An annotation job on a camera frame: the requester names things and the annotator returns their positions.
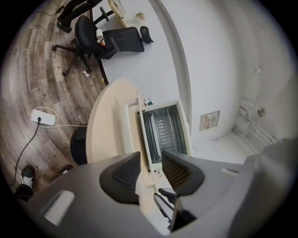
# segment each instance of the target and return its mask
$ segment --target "wall outlet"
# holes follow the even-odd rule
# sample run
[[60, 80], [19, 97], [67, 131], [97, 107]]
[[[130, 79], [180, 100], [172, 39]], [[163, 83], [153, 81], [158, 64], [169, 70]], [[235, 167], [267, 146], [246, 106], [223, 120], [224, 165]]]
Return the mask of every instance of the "wall outlet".
[[55, 115], [38, 111], [36, 109], [33, 110], [31, 114], [31, 120], [34, 122], [38, 122], [38, 118], [41, 118], [40, 123], [53, 126], [55, 124]]
[[208, 130], [217, 126], [220, 111], [211, 112], [200, 117], [199, 131]]

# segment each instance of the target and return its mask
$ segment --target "black office chair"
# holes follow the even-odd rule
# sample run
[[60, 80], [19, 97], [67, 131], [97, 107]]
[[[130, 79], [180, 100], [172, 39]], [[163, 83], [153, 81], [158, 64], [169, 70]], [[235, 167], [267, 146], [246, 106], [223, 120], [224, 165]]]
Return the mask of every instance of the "black office chair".
[[75, 26], [75, 36], [73, 40], [74, 47], [53, 45], [52, 50], [57, 48], [70, 51], [75, 54], [74, 59], [70, 63], [67, 70], [62, 72], [63, 76], [66, 76], [73, 66], [76, 58], [80, 57], [85, 66], [87, 67], [87, 73], [91, 73], [91, 69], [88, 65], [88, 60], [91, 55], [94, 55], [96, 60], [110, 59], [117, 52], [132, 51], [143, 52], [144, 46], [142, 42], [151, 43], [153, 40], [150, 37], [149, 29], [145, 26], [140, 28], [142, 39], [135, 27], [128, 27], [123, 29], [109, 30], [103, 32], [103, 37], [106, 43], [106, 47], [102, 47], [96, 41], [97, 27], [93, 24], [87, 16], [81, 16]]

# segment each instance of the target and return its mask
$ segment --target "black panel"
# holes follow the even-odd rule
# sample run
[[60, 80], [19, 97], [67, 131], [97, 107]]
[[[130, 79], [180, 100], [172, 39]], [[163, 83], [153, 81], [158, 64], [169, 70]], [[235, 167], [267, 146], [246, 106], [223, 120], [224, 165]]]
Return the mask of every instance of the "black panel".
[[162, 151], [162, 163], [163, 172], [175, 190], [176, 197], [194, 193], [205, 179], [202, 170], [171, 152]]
[[135, 184], [141, 172], [141, 153], [135, 152], [127, 158], [110, 165], [100, 175], [102, 189], [115, 201], [139, 204]]
[[182, 210], [177, 211], [177, 214], [175, 215], [175, 219], [173, 220], [171, 232], [178, 230], [185, 225], [193, 222], [196, 219], [189, 211]]

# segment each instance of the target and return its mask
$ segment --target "chair wheel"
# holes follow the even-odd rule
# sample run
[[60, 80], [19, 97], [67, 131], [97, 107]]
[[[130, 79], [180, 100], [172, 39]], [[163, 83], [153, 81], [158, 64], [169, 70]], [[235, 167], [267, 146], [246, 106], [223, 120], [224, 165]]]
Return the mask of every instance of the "chair wheel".
[[67, 74], [68, 74], [68, 71], [67, 70], [63, 70], [62, 75], [63, 76], [66, 76]]

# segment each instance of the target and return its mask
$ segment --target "trash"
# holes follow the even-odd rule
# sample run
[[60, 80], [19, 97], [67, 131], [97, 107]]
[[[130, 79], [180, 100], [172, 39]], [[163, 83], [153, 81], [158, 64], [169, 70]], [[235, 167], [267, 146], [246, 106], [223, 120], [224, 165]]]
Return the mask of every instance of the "trash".
[[85, 70], [83, 71], [83, 73], [85, 74], [86, 77], [89, 77], [89, 73], [87, 73]]

